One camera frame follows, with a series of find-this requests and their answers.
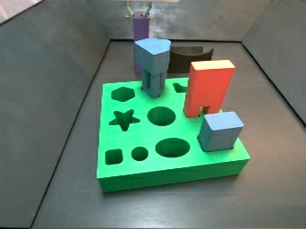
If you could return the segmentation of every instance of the red block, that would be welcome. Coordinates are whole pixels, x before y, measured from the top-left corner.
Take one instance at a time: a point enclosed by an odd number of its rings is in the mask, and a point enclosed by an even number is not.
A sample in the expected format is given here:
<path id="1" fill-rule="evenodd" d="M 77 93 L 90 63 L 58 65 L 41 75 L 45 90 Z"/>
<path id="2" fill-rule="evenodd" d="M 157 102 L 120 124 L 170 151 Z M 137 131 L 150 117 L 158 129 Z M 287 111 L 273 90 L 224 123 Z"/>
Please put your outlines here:
<path id="1" fill-rule="evenodd" d="M 228 60 L 190 62 L 184 113 L 186 118 L 220 111 L 232 79 L 233 65 Z"/>

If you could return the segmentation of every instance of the purple cylinder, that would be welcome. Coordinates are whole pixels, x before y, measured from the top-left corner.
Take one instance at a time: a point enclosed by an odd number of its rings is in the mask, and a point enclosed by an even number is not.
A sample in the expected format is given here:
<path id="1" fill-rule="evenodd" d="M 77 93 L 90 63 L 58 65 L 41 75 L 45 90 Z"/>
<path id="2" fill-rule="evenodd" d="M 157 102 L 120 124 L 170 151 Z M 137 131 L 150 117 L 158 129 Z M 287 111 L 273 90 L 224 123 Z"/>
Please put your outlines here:
<path id="1" fill-rule="evenodd" d="M 148 38 L 148 29 L 149 29 L 149 19 L 141 17 L 141 12 L 134 12 L 133 14 L 133 42 Z M 136 73 L 141 72 L 141 67 L 136 64 L 134 61 L 134 45 L 133 45 L 133 69 Z"/>

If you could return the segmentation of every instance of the hole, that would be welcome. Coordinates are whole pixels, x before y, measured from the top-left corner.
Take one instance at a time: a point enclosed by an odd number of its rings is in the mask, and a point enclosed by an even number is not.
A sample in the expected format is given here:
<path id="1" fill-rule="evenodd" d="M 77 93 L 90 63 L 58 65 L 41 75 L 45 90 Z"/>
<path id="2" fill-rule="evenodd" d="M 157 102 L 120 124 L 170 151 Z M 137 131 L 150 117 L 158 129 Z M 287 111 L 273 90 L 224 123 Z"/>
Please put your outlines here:
<path id="1" fill-rule="evenodd" d="M 136 161 L 142 161 L 148 157 L 148 150 L 144 147 L 136 147 L 130 152 L 130 157 Z"/>
<path id="2" fill-rule="evenodd" d="M 185 86 L 181 86 L 178 83 L 173 83 L 173 87 L 174 87 L 174 92 L 176 93 L 184 93 L 186 92 L 186 87 Z"/>
<path id="3" fill-rule="evenodd" d="M 134 97 L 133 89 L 120 87 L 110 91 L 110 98 L 117 100 L 118 102 L 126 102 L 129 99 Z"/>
<path id="4" fill-rule="evenodd" d="M 114 165 L 122 161 L 122 155 L 120 149 L 112 149 L 105 152 L 105 164 Z"/>
<path id="5" fill-rule="evenodd" d="M 164 106 L 157 106 L 148 112 L 148 121 L 153 125 L 169 125 L 174 121 L 174 112 Z"/>
<path id="6" fill-rule="evenodd" d="M 200 115 L 205 115 L 207 112 L 208 112 L 208 109 L 209 109 L 208 106 L 203 106 L 203 107 L 200 108 L 200 110 L 199 110 L 199 114 L 200 114 Z"/>
<path id="7" fill-rule="evenodd" d="M 122 131 L 128 130 L 129 124 L 140 122 L 137 118 L 132 117 L 133 115 L 132 109 L 126 111 L 125 113 L 120 111 L 114 111 L 113 115 L 116 118 L 112 121 L 109 121 L 108 125 L 118 125 Z"/>
<path id="8" fill-rule="evenodd" d="M 189 150 L 188 143 L 177 138 L 160 140 L 154 146 L 157 154 L 162 157 L 181 157 Z"/>

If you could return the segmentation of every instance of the star-shaped hole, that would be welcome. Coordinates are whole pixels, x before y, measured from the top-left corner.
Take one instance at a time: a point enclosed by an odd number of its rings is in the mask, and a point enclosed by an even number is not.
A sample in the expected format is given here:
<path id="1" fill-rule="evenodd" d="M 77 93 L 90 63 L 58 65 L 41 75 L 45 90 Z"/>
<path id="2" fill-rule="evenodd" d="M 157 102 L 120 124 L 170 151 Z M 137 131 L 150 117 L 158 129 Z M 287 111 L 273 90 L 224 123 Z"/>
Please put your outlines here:
<path id="1" fill-rule="evenodd" d="M 128 130 L 129 124 L 140 122 L 137 118 L 132 117 L 133 115 L 132 109 L 128 110 L 126 112 L 114 111 L 113 115 L 116 118 L 112 121 L 109 121 L 108 125 L 118 125 L 122 131 Z"/>

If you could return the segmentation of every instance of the blue prism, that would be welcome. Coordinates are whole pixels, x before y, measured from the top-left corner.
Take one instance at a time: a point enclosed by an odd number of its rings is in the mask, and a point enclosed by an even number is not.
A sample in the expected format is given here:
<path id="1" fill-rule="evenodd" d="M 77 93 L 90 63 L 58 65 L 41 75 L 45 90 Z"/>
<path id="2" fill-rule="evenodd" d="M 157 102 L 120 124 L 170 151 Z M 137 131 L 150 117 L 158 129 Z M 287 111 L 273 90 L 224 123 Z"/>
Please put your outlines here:
<path id="1" fill-rule="evenodd" d="M 243 122 L 235 112 L 205 114 L 197 135 L 203 151 L 231 149 L 241 129 Z"/>
<path id="2" fill-rule="evenodd" d="M 169 63 L 170 41 L 146 38 L 134 42 L 136 63 L 141 67 L 141 89 L 152 98 L 164 90 L 164 78 Z"/>

